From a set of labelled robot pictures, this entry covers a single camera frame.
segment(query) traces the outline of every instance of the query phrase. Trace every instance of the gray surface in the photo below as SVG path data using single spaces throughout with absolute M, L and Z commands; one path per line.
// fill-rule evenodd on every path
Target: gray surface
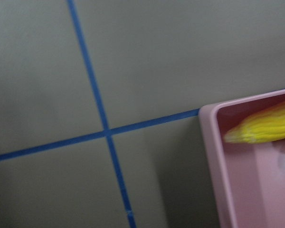
M 197 117 L 114 141 L 137 227 L 219 227 Z
M 65 1 L 0 1 L 0 153 L 101 129 Z
M 285 87 L 285 1 L 76 2 L 111 127 Z
M 0 228 L 128 227 L 105 140 L 0 162 Z

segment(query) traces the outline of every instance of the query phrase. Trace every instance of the pink tray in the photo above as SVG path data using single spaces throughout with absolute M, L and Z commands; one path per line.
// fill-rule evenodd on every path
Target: pink tray
M 222 141 L 246 116 L 285 100 L 285 89 L 210 104 L 199 119 L 222 228 L 285 228 L 285 139 Z

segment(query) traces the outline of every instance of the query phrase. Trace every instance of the yellow toy vegetable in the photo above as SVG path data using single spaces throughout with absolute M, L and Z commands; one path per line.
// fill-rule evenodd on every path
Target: yellow toy vegetable
M 285 101 L 254 113 L 229 130 L 227 143 L 265 143 L 285 139 Z

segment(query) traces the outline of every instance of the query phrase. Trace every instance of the yellow object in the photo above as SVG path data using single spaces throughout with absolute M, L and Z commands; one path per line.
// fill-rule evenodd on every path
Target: yellow object
M 254 113 L 229 130 L 227 143 L 265 143 L 285 138 L 285 101 Z

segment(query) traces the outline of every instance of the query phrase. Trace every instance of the blue tape strip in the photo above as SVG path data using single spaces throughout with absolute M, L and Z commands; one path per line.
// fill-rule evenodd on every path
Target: blue tape strip
M 164 117 L 160 117 L 160 118 L 156 118 L 152 120 L 147 120 L 147 121 L 143 121 L 139 123 L 133 123 L 133 124 L 122 126 L 122 127 L 116 127 L 111 130 L 111 134 L 124 133 L 128 131 L 137 130 L 140 128 L 150 127 L 150 126 L 154 126 L 154 125 L 158 125 L 162 123 L 167 123 L 167 122 L 180 120 L 180 119 L 184 119 L 184 118 L 188 118 L 192 116 L 197 116 L 199 114 L 199 110 L 200 109 L 194 109 L 194 110 L 186 111 L 183 113 L 177 113 L 177 114 L 168 115 L 168 116 L 164 116 Z
M 86 70 L 87 70 L 87 73 L 88 73 L 88 76 L 89 76 L 89 79 L 90 79 L 91 87 L 92 87 L 92 90 L 93 90 L 93 93 L 94 93 L 94 96 L 95 96 L 95 100 L 96 100 L 97 108 L 98 108 L 99 115 L 100 115 L 100 118 L 101 118 L 101 122 L 102 122 L 102 125 L 103 125 L 103 128 L 104 128 L 104 132 L 106 134 L 106 139 L 107 139 L 108 147 L 109 147 L 109 150 L 110 150 L 110 154 L 111 154 L 111 158 L 112 158 L 115 174 L 116 174 L 117 181 L 118 181 L 118 184 L 119 184 L 119 188 L 120 188 L 120 191 L 121 191 L 121 195 L 122 195 L 122 198 L 123 198 L 123 204 L 124 204 L 125 210 L 127 212 L 129 225 L 130 225 L 131 228 L 136 228 L 136 224 L 135 224 L 134 216 L 133 216 L 133 213 L 132 213 L 130 200 L 129 200 L 128 193 L 127 193 L 126 186 L 125 186 L 124 179 L 123 179 L 123 174 L 122 174 L 122 171 L 121 171 L 121 168 L 120 168 L 120 165 L 119 165 L 118 157 L 117 157 L 116 150 L 115 150 L 115 147 L 114 147 L 114 142 L 113 142 L 112 136 L 111 136 L 111 131 L 109 129 L 108 120 L 106 118 L 104 105 L 102 103 L 102 99 L 101 99 L 101 96 L 100 96 L 100 91 L 99 91 L 98 86 L 97 86 L 97 81 L 96 81 L 96 78 L 95 78 L 95 75 L 94 75 L 94 71 L 93 71 L 93 68 L 92 68 L 92 63 L 91 63 L 91 60 L 90 60 L 90 56 L 89 56 L 89 53 L 88 53 L 88 50 L 87 50 L 87 47 L 86 47 L 84 35 L 83 35 L 82 30 L 81 30 L 81 26 L 80 26 L 79 18 L 78 18 L 77 11 L 76 11 L 76 8 L 75 8 L 75 4 L 74 4 L 73 0 L 67 0 L 67 3 L 68 3 L 68 7 L 69 7 L 69 10 L 70 10 L 72 19 L 73 19 L 76 35 L 77 35 L 78 42 L 79 42 L 79 45 L 80 45 L 80 49 L 81 49 L 81 52 L 82 52 L 82 56 L 83 56 L 83 59 L 84 59 L 84 62 L 85 62 Z
M 11 158 L 16 158 L 16 157 L 20 157 L 20 156 L 28 155 L 28 154 L 32 154 L 32 153 L 51 150 L 51 149 L 55 149 L 55 148 L 59 148 L 59 147 L 63 147 L 63 146 L 69 146 L 69 145 L 76 144 L 79 142 L 82 143 L 85 141 L 98 139 L 98 138 L 102 138 L 102 137 L 105 137 L 105 133 L 104 132 L 97 132 L 97 133 L 87 134 L 87 135 L 83 135 L 83 136 L 79 136 L 79 137 L 75 137 L 75 138 L 71 138 L 71 139 L 66 139 L 66 140 L 62 140 L 62 141 L 58 141 L 58 142 L 52 142 L 49 144 L 36 146 L 36 147 L 24 149 L 24 150 L 14 151 L 14 152 L 6 153 L 6 154 L 1 154 L 0 155 L 0 161 L 6 160 L 6 159 L 11 159 Z

